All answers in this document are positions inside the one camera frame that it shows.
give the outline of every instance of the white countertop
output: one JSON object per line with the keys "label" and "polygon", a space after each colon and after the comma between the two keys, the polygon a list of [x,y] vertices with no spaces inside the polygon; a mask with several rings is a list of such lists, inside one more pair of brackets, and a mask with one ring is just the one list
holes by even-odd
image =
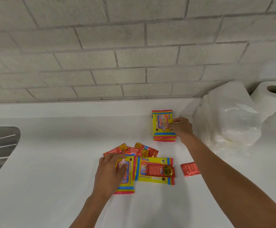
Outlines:
{"label": "white countertop", "polygon": [[[0,170],[0,228],[68,228],[92,192],[102,154],[136,142],[158,149],[158,157],[174,158],[176,185],[135,182],[135,194],[114,195],[96,227],[233,227],[201,175],[183,176],[179,165],[193,160],[179,139],[152,140],[152,109],[188,116],[198,103],[184,98],[0,104],[0,126],[21,130]],[[224,160],[276,202],[276,131],[264,127],[251,151]]]}

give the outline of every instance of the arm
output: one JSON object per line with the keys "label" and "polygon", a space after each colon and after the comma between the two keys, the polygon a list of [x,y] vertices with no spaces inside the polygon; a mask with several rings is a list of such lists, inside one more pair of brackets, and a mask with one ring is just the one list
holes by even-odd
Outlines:
{"label": "arm", "polygon": [[120,158],[125,158],[125,155],[108,154],[105,158],[100,158],[94,190],[69,228],[94,228],[104,206],[118,189],[126,171],[126,166],[123,165],[116,172],[116,162]]}
{"label": "arm", "polygon": [[214,199],[233,226],[276,227],[276,203],[195,137],[188,119],[173,121],[169,127],[188,148]]}

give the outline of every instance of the white brick wall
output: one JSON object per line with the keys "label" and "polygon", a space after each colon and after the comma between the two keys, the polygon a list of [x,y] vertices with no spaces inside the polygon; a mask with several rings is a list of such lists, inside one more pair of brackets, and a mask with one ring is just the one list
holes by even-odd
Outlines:
{"label": "white brick wall", "polygon": [[276,80],[276,0],[0,0],[0,102],[202,96],[234,79]]}

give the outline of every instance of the person's left hand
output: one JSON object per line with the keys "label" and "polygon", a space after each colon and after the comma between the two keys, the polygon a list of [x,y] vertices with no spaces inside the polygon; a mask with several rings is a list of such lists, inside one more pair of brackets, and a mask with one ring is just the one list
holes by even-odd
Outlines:
{"label": "person's left hand", "polygon": [[118,159],[125,158],[122,153],[110,153],[99,159],[99,166],[95,176],[93,195],[109,200],[118,189],[126,172],[126,165],[122,165],[116,172]]}

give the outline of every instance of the red sachet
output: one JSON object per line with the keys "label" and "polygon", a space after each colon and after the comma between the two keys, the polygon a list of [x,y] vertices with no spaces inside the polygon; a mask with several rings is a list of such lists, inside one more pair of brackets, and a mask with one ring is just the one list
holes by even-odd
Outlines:
{"label": "red sachet", "polygon": [[148,146],[145,146],[145,145],[142,145],[139,142],[136,143],[135,148],[147,149],[149,151],[148,157],[157,157],[157,154],[159,152],[158,150],[148,147]]}
{"label": "red sachet", "polygon": [[175,169],[172,165],[154,165],[147,163],[146,175],[154,177],[175,177]]}
{"label": "red sachet", "polygon": [[116,147],[116,148],[114,148],[114,149],[112,149],[112,150],[104,153],[103,156],[105,157],[109,153],[122,153],[125,150],[127,150],[127,146],[125,145],[125,143],[123,143],[122,145],[120,145],[120,146],[118,146],[118,147]]}
{"label": "red sachet", "polygon": [[136,155],[137,157],[147,158],[148,154],[149,154],[149,151],[147,149],[127,147],[127,150],[125,151],[125,154]]}
{"label": "red sachet", "polygon": [[195,162],[181,164],[181,169],[185,177],[200,174],[200,171]]}

